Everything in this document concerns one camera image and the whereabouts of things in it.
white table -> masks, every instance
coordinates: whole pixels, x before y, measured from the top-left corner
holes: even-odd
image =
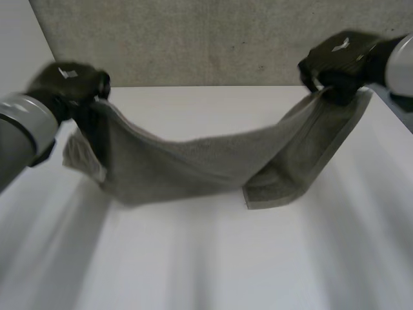
[[[305,94],[115,88],[111,101],[182,141],[276,123]],[[309,192],[262,211],[241,191],[123,207],[61,166],[73,128],[0,197],[0,309],[410,307],[413,136],[377,96]]]

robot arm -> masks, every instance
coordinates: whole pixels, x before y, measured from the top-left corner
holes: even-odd
[[[15,94],[0,101],[0,192],[53,147],[58,128],[52,112],[33,97]]]
[[[77,63],[52,63],[25,94],[0,99],[0,192],[27,166],[45,161],[52,152],[62,121],[87,121],[89,106],[107,99],[106,72]]]
[[[391,40],[356,31],[340,32],[298,65],[301,80],[315,92],[316,83],[331,87],[337,104],[345,105],[368,84],[387,88],[394,99],[413,98],[413,34]]]

towel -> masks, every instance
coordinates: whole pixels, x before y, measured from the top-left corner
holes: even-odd
[[[158,138],[101,100],[90,106],[100,125],[78,122],[63,151],[63,165],[89,175],[125,205],[243,187],[249,209],[278,207],[307,191],[370,99],[371,92],[360,90],[347,106],[339,106],[316,92],[275,125],[185,142]]]

gray towel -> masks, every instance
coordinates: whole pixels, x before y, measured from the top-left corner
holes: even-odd
[[[370,92],[359,91],[353,102],[340,107],[319,92],[301,100],[276,125],[186,142],[155,137],[100,101],[93,109],[106,119],[104,128],[89,140],[80,130],[73,134],[63,164],[91,176],[127,205],[243,187],[249,209],[277,207],[306,192],[370,98]]]

gray wall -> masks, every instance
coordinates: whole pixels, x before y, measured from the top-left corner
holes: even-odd
[[[344,28],[413,31],[413,0],[30,0],[56,59],[113,86],[297,85],[296,65]]]

